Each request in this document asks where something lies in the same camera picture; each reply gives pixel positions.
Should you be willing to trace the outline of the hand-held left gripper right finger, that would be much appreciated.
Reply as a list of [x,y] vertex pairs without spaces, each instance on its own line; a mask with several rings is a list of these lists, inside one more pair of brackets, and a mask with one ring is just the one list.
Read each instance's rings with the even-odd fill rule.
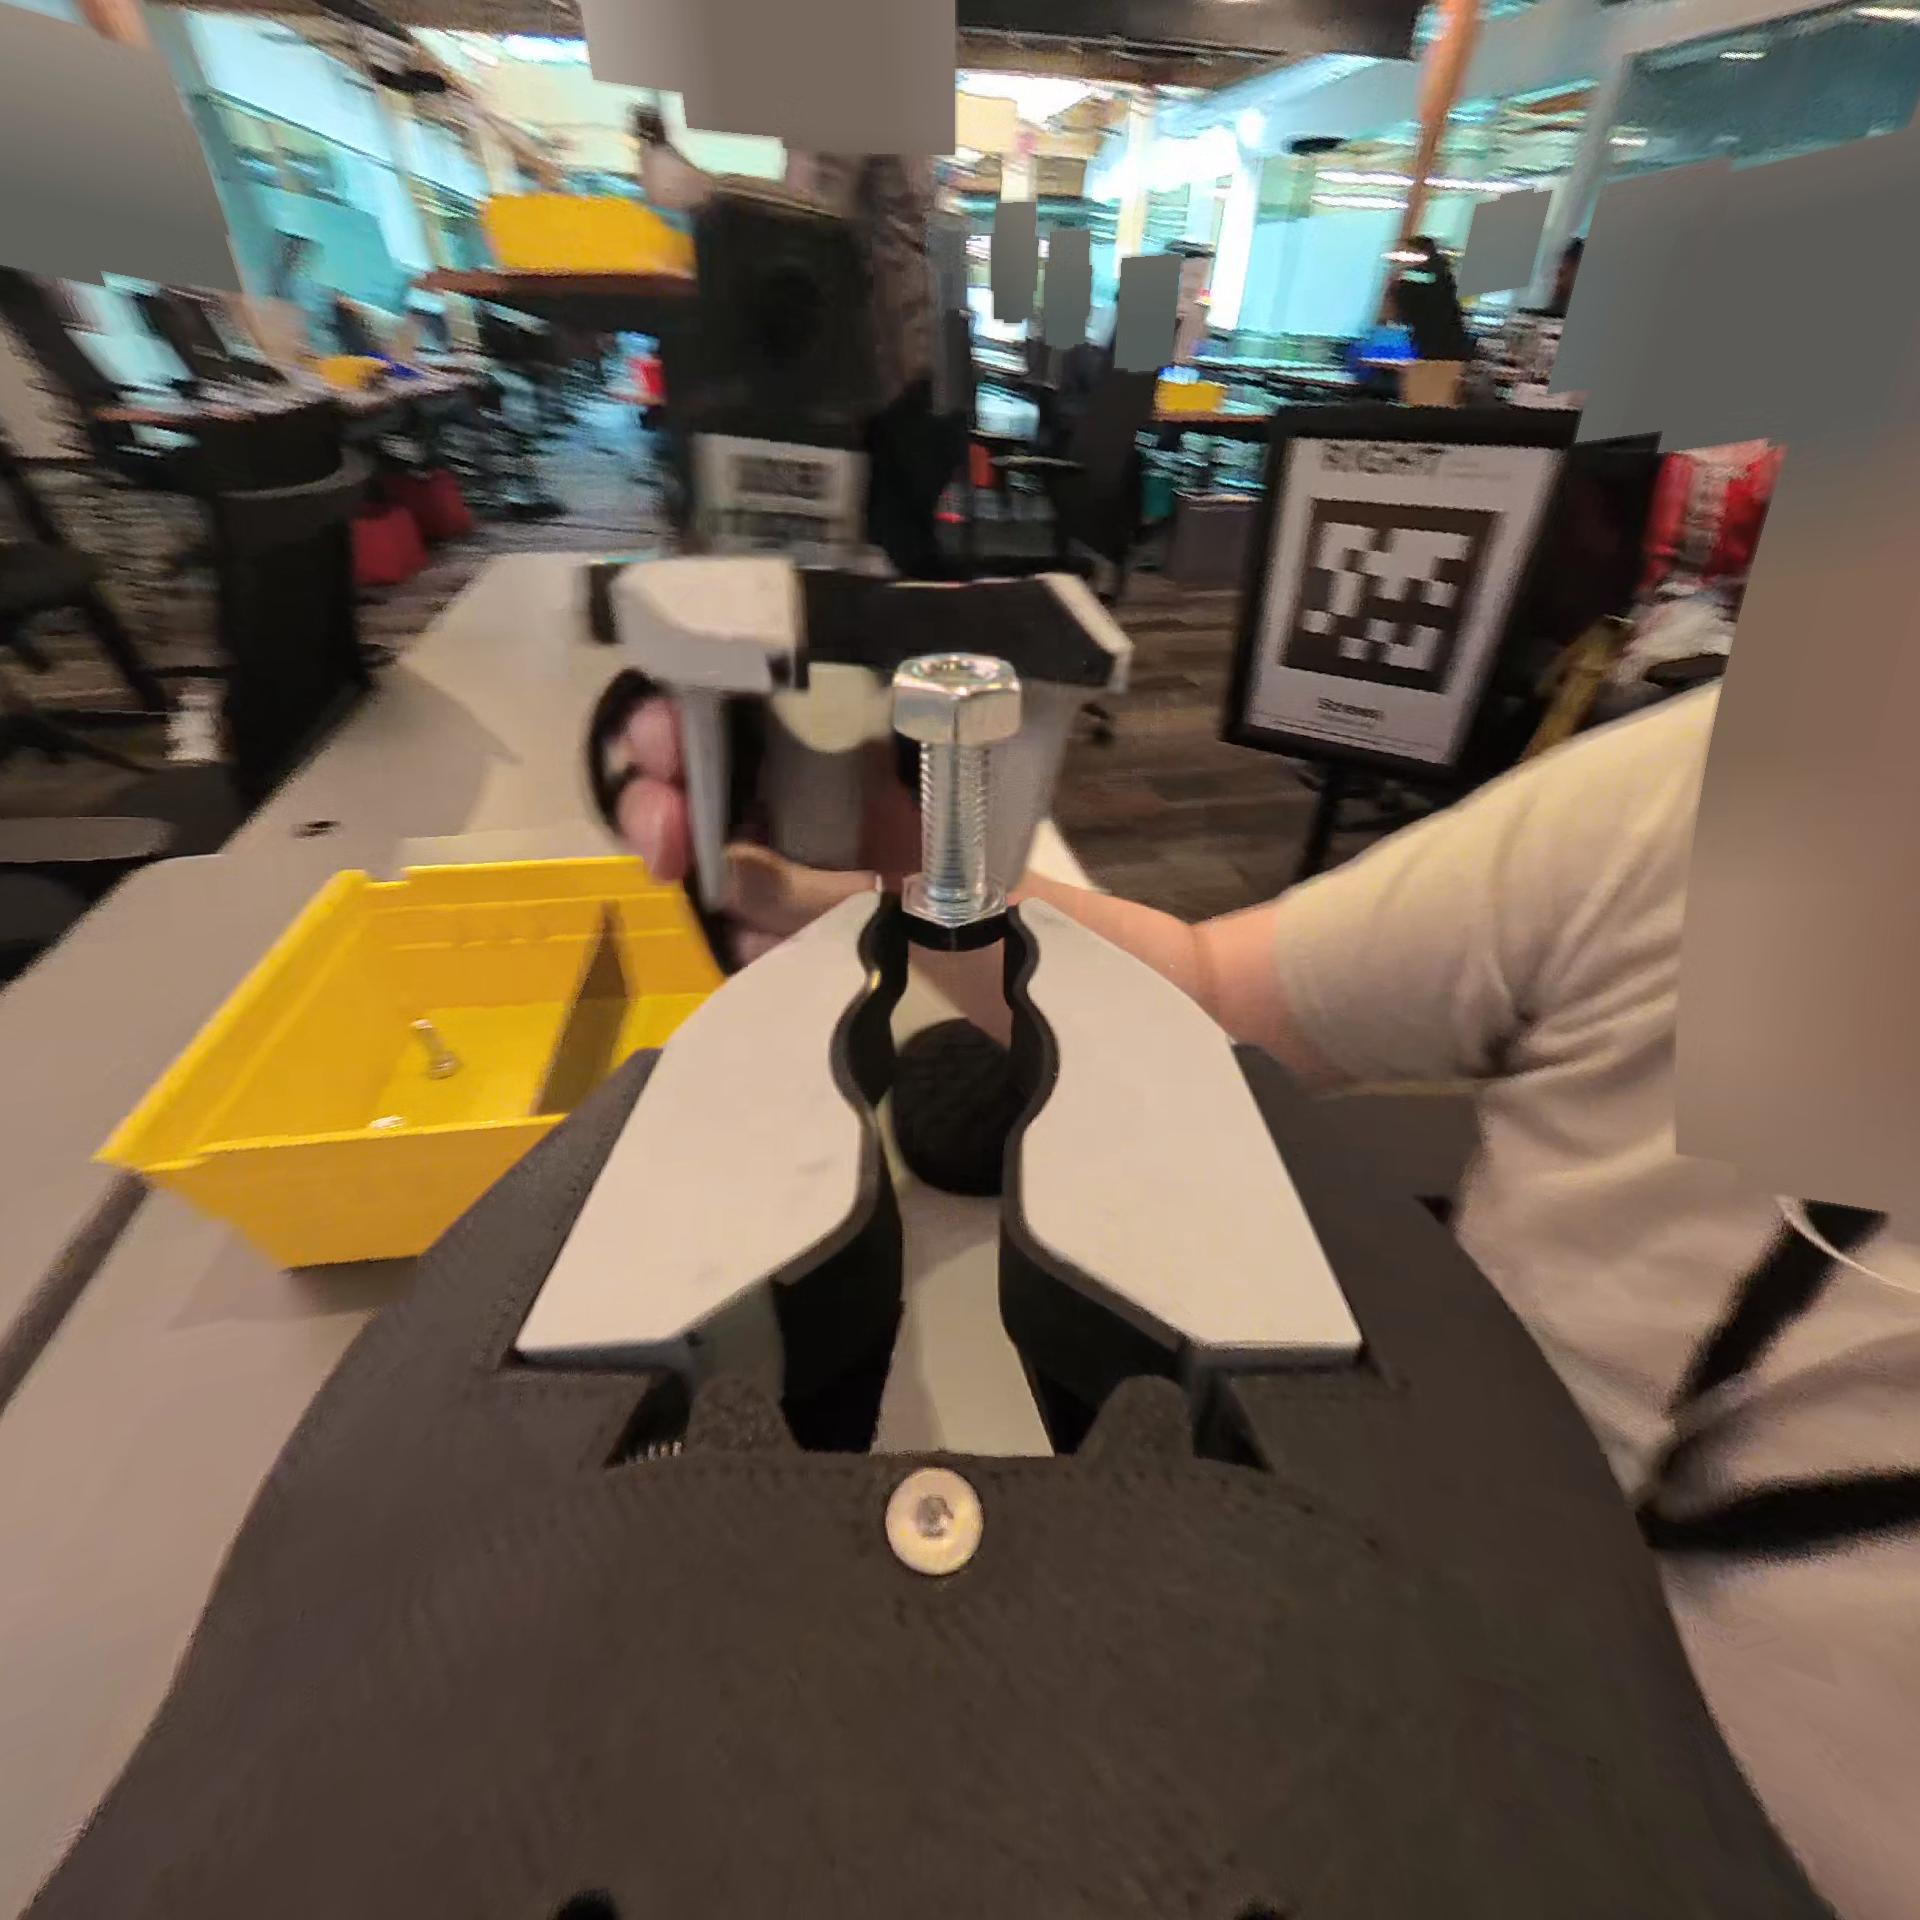
[[1047,1087],[1014,1220],[1079,1292],[1207,1369],[1345,1367],[1359,1329],[1228,1034],[1148,962],[1027,902]]

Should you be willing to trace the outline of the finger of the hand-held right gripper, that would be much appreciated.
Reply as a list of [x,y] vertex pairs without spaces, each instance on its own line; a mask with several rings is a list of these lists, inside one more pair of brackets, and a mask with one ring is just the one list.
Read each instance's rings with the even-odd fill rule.
[[1023,681],[1124,693],[1136,646],[1085,578],[1040,571],[996,578],[996,658]]
[[772,695],[809,684],[800,567],[780,558],[589,561],[587,633],[672,691]]

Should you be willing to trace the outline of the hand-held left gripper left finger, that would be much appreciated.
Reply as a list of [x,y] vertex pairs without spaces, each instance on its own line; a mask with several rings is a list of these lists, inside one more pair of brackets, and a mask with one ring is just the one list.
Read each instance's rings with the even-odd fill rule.
[[751,962],[653,1057],[513,1354],[600,1369],[869,1369],[902,1250],[883,1165],[902,943],[852,897]]

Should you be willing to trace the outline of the large silver hex bolt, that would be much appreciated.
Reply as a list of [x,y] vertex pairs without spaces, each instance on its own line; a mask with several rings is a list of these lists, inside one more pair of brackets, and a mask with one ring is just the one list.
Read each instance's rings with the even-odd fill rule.
[[1022,681],[993,655],[944,652],[895,670],[894,729],[918,750],[918,874],[940,891],[996,885],[991,750],[1020,734],[1022,717]]

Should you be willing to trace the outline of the silver hex nut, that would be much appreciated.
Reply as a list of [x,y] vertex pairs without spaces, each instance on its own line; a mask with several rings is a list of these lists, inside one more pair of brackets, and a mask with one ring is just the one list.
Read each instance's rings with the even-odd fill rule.
[[987,883],[982,891],[940,891],[924,874],[900,889],[905,940],[925,953],[979,953],[1000,943],[1007,925],[1003,891]]

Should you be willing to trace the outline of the yellow plastic bin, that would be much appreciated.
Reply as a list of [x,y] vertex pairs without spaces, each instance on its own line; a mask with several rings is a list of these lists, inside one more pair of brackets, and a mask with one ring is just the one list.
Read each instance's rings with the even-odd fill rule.
[[501,194],[480,205],[480,225],[502,273],[680,282],[697,275],[691,235],[636,198]]
[[[96,1162],[281,1269],[422,1255],[723,986],[678,885],[628,855],[339,870]],[[461,1058],[422,1074],[409,1022]],[[403,1114],[399,1133],[373,1133]]]

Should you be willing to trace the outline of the person's right forearm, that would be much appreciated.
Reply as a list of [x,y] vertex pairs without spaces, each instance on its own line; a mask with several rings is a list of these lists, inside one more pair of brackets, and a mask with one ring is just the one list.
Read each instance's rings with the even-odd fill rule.
[[1129,953],[1198,1004],[1235,1042],[1260,1047],[1304,1086],[1344,1086],[1342,1071],[1310,1045],[1281,983],[1280,901],[1185,924],[1143,902],[1040,875],[1029,878],[1014,901],[1045,902]]

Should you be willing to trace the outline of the person's right hand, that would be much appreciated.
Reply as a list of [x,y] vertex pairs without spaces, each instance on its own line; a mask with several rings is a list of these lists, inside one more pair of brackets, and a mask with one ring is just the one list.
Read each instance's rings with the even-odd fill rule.
[[[691,817],[678,716],[669,697],[627,693],[595,743],[612,774],[611,823],[657,883],[686,883]],[[871,891],[899,894],[921,867],[918,803],[900,777],[900,750],[871,745],[861,764],[861,838],[848,870],[816,870],[756,838],[729,849],[729,878],[717,924],[723,949],[750,965],[804,931],[828,910]],[[1000,956],[981,950],[917,950],[913,972],[957,1017],[1006,1047],[1013,1017]]]

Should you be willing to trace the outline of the black framed marker sign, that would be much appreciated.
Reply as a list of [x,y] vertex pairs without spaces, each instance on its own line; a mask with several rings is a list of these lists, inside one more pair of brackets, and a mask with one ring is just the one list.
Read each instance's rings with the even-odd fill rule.
[[1460,774],[1576,420],[1373,399],[1275,412],[1222,738],[1295,761]]

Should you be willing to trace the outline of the wooden top standing desk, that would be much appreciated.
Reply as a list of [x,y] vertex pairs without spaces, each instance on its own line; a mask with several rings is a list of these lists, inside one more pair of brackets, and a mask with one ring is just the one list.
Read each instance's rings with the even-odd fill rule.
[[657,335],[697,302],[699,282],[686,273],[432,269],[416,279],[416,290],[501,307],[565,330]]

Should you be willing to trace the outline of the red bag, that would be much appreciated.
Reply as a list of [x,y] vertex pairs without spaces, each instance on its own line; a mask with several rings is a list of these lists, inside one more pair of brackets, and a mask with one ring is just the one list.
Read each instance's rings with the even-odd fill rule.
[[349,516],[352,582],[358,593],[407,585],[432,556],[476,532],[452,468],[384,471]]

